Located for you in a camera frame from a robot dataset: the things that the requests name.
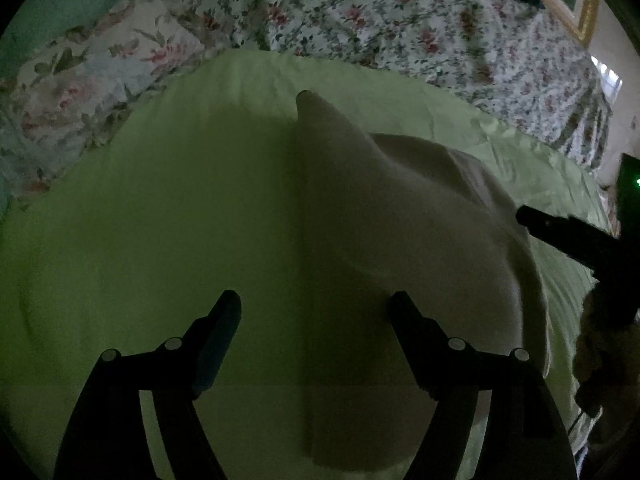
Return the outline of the beige knit sweater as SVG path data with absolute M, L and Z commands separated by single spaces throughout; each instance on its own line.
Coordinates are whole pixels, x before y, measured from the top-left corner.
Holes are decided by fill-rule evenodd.
M 296 107 L 310 455 L 323 468 L 378 472 L 416 454 L 435 411 L 384 300 L 406 292 L 446 334 L 484 352 L 523 348 L 547 373 L 546 298 L 515 204 L 477 158 L 367 133 L 314 92 Z

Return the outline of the green bed sheet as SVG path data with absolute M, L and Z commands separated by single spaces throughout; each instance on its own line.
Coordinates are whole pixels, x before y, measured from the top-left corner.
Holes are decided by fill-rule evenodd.
M 446 90 L 386 70 L 250 50 L 173 79 L 1 222 L 1 411 L 41 478 L 100 353 L 181 335 L 219 295 L 238 333 L 196 409 L 232 479 L 329 479 L 303 447 L 295 99 L 477 157 L 519 204 L 610 225 L 593 177 Z

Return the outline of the floral quilt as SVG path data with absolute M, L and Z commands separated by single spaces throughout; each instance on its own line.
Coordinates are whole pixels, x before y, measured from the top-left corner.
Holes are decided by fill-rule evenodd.
M 163 0 L 208 52 L 330 58 L 418 78 L 600 167 L 611 107 L 588 51 L 530 0 Z

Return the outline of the floral pillow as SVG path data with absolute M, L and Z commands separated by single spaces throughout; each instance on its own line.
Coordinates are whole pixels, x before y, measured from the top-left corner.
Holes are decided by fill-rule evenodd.
M 1 81 L 1 203 L 46 192 L 107 144 L 142 93 L 203 50 L 162 0 L 120 0 L 35 50 Z

